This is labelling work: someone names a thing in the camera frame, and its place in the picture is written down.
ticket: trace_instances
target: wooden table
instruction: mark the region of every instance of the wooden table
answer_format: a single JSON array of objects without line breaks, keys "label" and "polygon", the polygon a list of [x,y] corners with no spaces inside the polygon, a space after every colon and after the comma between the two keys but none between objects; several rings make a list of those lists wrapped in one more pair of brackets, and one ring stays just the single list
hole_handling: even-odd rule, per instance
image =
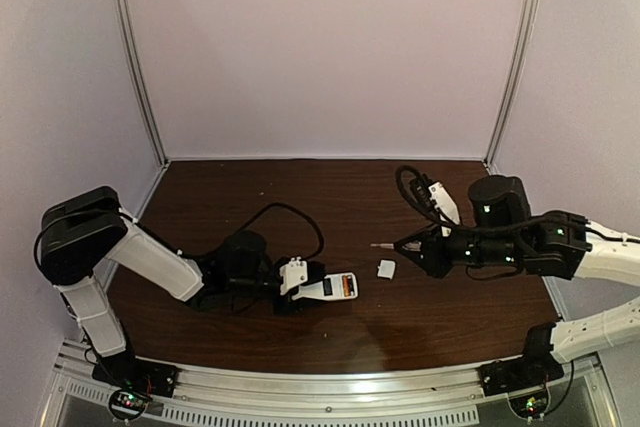
[{"label": "wooden table", "polygon": [[[522,275],[474,282],[463,269],[436,280],[403,257],[372,249],[425,225],[396,192],[396,161],[174,162],[143,223],[185,252],[203,253],[269,202],[310,214],[323,229],[319,260],[353,271],[360,297],[276,317],[269,302],[235,315],[197,313],[120,268],[109,290],[139,355],[208,367],[338,374],[442,367],[520,353],[527,330],[555,320],[541,279]],[[487,175],[480,162],[411,162],[443,182],[472,222],[469,185]],[[254,226],[272,259],[315,248],[310,227],[286,211]],[[376,276],[397,261],[393,280]]]}]

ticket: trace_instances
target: wire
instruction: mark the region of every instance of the wire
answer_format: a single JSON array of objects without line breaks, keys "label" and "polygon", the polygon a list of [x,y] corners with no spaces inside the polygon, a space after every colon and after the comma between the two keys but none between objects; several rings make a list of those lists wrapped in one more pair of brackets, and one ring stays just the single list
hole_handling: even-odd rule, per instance
[{"label": "wire", "polygon": [[84,360],[85,360],[87,363],[91,364],[91,365],[98,365],[98,362],[97,362],[97,361],[98,361],[98,356],[96,355],[96,362],[91,362],[91,361],[87,358],[87,354],[88,354],[89,352],[93,352],[93,355],[96,355],[95,351],[93,350],[93,347],[89,346],[89,348],[88,348],[88,349],[86,349],[86,350],[84,351],[84,354],[82,354],[82,355],[84,356]]},{"label": "wire", "polygon": [[[551,391],[547,387],[547,382],[546,381],[544,383],[544,391],[547,394],[547,406],[546,406],[546,408],[548,409],[549,408],[549,404],[551,403]],[[512,400],[513,399],[511,397],[509,397],[509,393],[507,392],[507,405],[509,406],[509,410],[511,411],[511,413],[514,416],[516,416],[518,419],[522,419],[522,420],[527,420],[528,421],[529,418],[531,418],[531,417],[522,417],[522,416],[518,415],[515,410],[513,410],[513,406],[511,405],[511,401]],[[545,415],[547,415],[547,411],[546,410],[542,413],[542,416],[545,416]]]},{"label": "wire", "polygon": [[506,279],[508,277],[515,277],[516,275],[520,275],[522,273],[523,268],[522,267],[518,267],[516,265],[513,266],[513,270],[511,272],[503,272],[501,274],[495,274],[495,275],[489,275],[487,277],[474,277],[473,275],[470,274],[470,270],[471,269],[481,269],[481,267],[472,267],[470,265],[467,265],[466,268],[464,269],[464,273],[466,274],[467,277],[469,277],[471,280],[477,280],[479,282],[488,282],[491,280],[498,280],[498,279]]},{"label": "wire", "polygon": [[311,253],[310,255],[307,255],[306,257],[303,257],[303,260],[311,260],[314,257],[317,257],[318,255],[320,255],[322,253],[322,251],[324,250],[324,235],[322,235],[322,230],[320,230],[320,227],[318,226],[316,221],[313,220],[313,218],[310,215],[305,214],[300,209],[297,209],[297,208],[293,207],[292,205],[285,204],[283,202],[272,202],[271,204],[265,205],[262,209],[260,209],[258,212],[256,212],[249,220],[247,220],[244,224],[242,224],[240,227],[238,227],[236,229],[236,231],[234,232],[234,234],[237,234],[238,232],[240,232],[242,230],[245,230],[247,227],[249,227],[255,221],[257,221],[260,217],[262,217],[264,214],[266,214],[269,210],[271,210],[271,209],[273,209],[275,207],[279,207],[281,209],[288,210],[289,212],[292,212],[292,213],[296,214],[297,216],[301,217],[302,219],[304,219],[311,226],[311,228],[315,232],[316,238],[318,239],[318,246],[317,246],[316,250],[313,251],[313,253]]},{"label": "wire", "polygon": [[513,234],[513,241],[515,244],[528,256],[530,257],[539,257],[540,253],[531,247],[523,238],[522,232],[516,232]]},{"label": "wire", "polygon": [[588,227],[586,225],[580,224],[578,222],[572,222],[570,220],[562,219],[558,217],[558,214],[560,213],[558,211],[549,211],[542,215],[534,215],[528,220],[525,220],[522,222],[516,222],[510,225],[505,225],[500,227],[468,227],[463,224],[456,224],[455,222],[452,222],[451,219],[449,219],[446,215],[444,215],[440,211],[438,211],[438,213],[435,214],[433,212],[433,207],[425,205],[425,203],[421,199],[419,199],[417,196],[412,195],[407,191],[407,188],[403,180],[403,174],[407,172],[413,174],[413,176],[415,177],[415,180],[420,183],[420,186],[423,189],[425,190],[429,189],[429,185],[425,180],[425,176],[423,176],[420,171],[418,171],[414,167],[411,167],[410,165],[402,165],[398,167],[398,169],[396,170],[396,186],[398,188],[398,192],[400,193],[402,198],[407,202],[407,204],[409,204],[409,206],[411,206],[414,210],[420,213],[427,220],[441,227],[446,227],[451,230],[458,230],[462,232],[471,232],[475,234],[505,235],[505,234],[519,233],[521,230],[527,227],[534,227],[545,222],[553,222],[559,225],[563,225],[565,227],[573,228],[581,232],[589,232],[589,233],[595,234],[601,237],[602,239],[610,242],[631,242],[631,243],[640,244],[640,239],[635,239],[635,238],[623,239],[618,237],[608,237],[603,233],[598,232],[597,230],[591,227]]},{"label": "wire", "polygon": [[569,392],[571,391],[571,386],[573,385],[573,379],[575,377],[575,373],[576,373],[576,365],[572,360],[571,375],[569,376],[569,383],[567,384],[567,389],[564,391],[564,394],[562,395],[562,397],[560,397],[560,400],[558,401],[558,403],[554,405],[551,410],[544,413],[545,416],[553,414],[556,410],[560,408],[560,406],[564,403],[564,401],[567,400],[567,397],[569,396]]},{"label": "wire", "polygon": [[113,408],[113,404],[115,404],[115,400],[116,400],[116,399],[118,398],[118,396],[119,396],[120,394],[122,394],[122,393],[124,393],[124,394],[129,394],[129,393],[131,393],[131,392],[130,392],[130,391],[128,391],[128,390],[126,390],[126,389],[118,389],[118,390],[114,391],[114,392],[111,394],[111,396],[109,397],[109,400],[107,401],[107,409],[109,409],[109,413],[110,413],[111,415],[113,415],[113,417],[114,417],[115,419],[117,419],[117,420],[121,420],[121,421],[123,421],[123,422],[125,422],[125,423],[127,423],[127,422],[132,422],[132,421],[134,421],[134,420],[139,419],[139,418],[142,416],[142,414],[144,414],[144,413],[147,411],[147,406],[148,406],[148,404],[149,404],[148,399],[143,398],[143,400],[145,401],[145,403],[144,403],[144,409],[142,409],[142,410],[140,410],[140,411],[136,412],[136,413],[135,413],[135,415],[126,415],[126,416],[125,416],[125,415],[122,415],[120,412],[117,412],[117,411],[116,411],[116,410],[114,410],[114,408]]},{"label": "wire", "polygon": [[[265,258],[264,260],[268,264],[269,270],[271,270],[273,268],[271,261],[268,258]],[[264,272],[264,271],[258,272],[258,275],[256,276],[253,282],[253,288],[251,289],[251,300],[241,308],[236,309],[236,294],[235,293],[231,294],[231,297],[229,299],[229,308],[232,314],[234,315],[243,314],[244,312],[249,310],[251,307],[256,305],[258,301],[264,298],[264,294],[261,294],[259,292],[259,286],[264,282],[266,275],[267,275],[267,272]]]}]

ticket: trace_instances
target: white backdrop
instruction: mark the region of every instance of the white backdrop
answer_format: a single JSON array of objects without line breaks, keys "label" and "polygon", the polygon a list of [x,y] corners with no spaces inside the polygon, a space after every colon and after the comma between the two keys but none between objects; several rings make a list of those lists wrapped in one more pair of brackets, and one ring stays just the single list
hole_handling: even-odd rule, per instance
[{"label": "white backdrop", "polygon": [[482,158],[522,0],[130,5],[170,158]]},{"label": "white backdrop", "polygon": [[[578,212],[640,233],[640,2],[540,0],[497,168],[523,178],[532,207]],[[594,280],[558,280],[572,318],[640,295]],[[640,419],[638,344],[602,359],[623,425]]]},{"label": "white backdrop", "polygon": [[35,425],[65,335],[31,257],[43,212],[103,184],[136,210],[157,173],[113,0],[0,0],[0,425]]}]

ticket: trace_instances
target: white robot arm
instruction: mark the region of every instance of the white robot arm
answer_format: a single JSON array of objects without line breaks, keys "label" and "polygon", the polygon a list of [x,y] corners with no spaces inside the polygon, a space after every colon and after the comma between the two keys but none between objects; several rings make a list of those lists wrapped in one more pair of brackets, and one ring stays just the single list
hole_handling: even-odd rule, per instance
[{"label": "white robot arm", "polygon": [[243,293],[269,295],[276,314],[295,312],[303,301],[358,297],[354,274],[326,275],[322,264],[299,257],[273,264],[264,238],[248,230],[239,230],[208,254],[184,256],[140,226],[109,187],[49,209],[34,257],[91,342],[98,358],[94,376],[137,391],[146,391],[147,380],[153,378],[155,395],[171,395],[175,368],[135,358],[122,324],[93,275],[102,259],[134,271],[195,310],[208,310],[225,295]]},{"label": "white robot arm", "polygon": [[[587,225],[622,241],[611,242],[588,233],[591,250],[585,253],[575,277],[613,280],[640,287],[640,244],[629,242],[640,239],[596,222]],[[558,362],[566,363],[635,340],[640,340],[640,297],[584,319],[558,322],[551,333],[551,355]]]},{"label": "white robot arm", "polygon": [[[403,178],[407,173],[413,176],[409,189]],[[471,185],[473,227],[442,215],[439,199],[444,197],[429,195],[432,187],[439,191],[440,184],[416,169],[400,167],[396,183],[407,203],[432,225],[391,245],[429,276],[443,278],[455,266],[477,270],[508,266],[512,268],[509,273],[479,280],[526,271],[567,280],[598,278],[640,286],[639,237],[568,212],[533,216],[517,177],[490,175]],[[640,297],[584,319],[533,327],[521,357],[479,368],[485,395],[555,380],[564,375],[562,363],[636,340],[640,340]]]}]

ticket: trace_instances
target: white object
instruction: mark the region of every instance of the white object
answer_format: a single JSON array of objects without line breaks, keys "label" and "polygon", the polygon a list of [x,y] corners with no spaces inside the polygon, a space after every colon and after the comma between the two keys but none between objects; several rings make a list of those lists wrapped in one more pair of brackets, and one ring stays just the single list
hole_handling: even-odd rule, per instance
[{"label": "white object", "polygon": [[[450,219],[454,224],[460,223],[460,213],[458,212],[458,206],[453,201],[447,189],[443,187],[440,182],[434,182],[429,186],[429,193],[431,194],[431,200],[435,204],[435,208],[440,212],[440,218],[442,220]],[[449,237],[451,229],[442,227],[442,235]]]},{"label": "white object", "polygon": [[320,282],[301,285],[298,293],[291,296],[291,298],[293,300],[316,299],[324,302],[353,300],[358,298],[358,282],[352,272],[329,274]]},{"label": "white object", "polygon": [[[616,239],[638,239],[597,222],[588,226]],[[587,234],[592,245],[576,277],[608,279],[640,287],[640,244],[610,242],[596,234]],[[551,333],[553,351],[558,362],[569,362],[583,355],[640,340],[640,297],[619,307],[571,322],[558,322]]]},{"label": "white object", "polygon": [[[616,239],[638,239],[617,232],[596,222],[588,224],[594,230]],[[614,280],[640,287],[640,244],[635,242],[608,242],[595,234],[587,234],[592,245],[576,270],[576,277]]]},{"label": "white object", "polygon": [[[52,353],[78,329],[30,256],[45,208],[111,185],[139,209],[155,165],[112,0],[0,0],[2,425],[40,425]],[[95,270],[105,278],[104,265]]]},{"label": "white object", "polygon": [[133,270],[183,302],[203,287],[202,273],[194,261],[171,252],[128,220],[123,222],[127,234],[109,251],[107,259]]},{"label": "white object", "polygon": [[[521,177],[537,211],[566,206],[640,234],[639,26],[637,0],[540,0],[491,166]],[[595,280],[547,285],[572,319],[638,295],[637,288]],[[609,349],[600,358],[620,425],[638,425],[638,348]]]},{"label": "white object", "polygon": [[396,272],[396,263],[393,260],[381,260],[378,266],[378,277],[393,279]]},{"label": "white object", "polygon": [[640,340],[640,297],[591,317],[559,322],[551,333],[551,355],[565,363],[633,340]]},{"label": "white object", "polygon": [[93,348],[103,357],[123,352],[126,340],[107,295],[95,276],[69,286],[54,286],[64,295],[78,325],[86,332]]},{"label": "white object", "polygon": [[304,284],[308,279],[307,262],[300,257],[291,259],[287,264],[280,267],[280,295],[285,295],[291,289]]}]

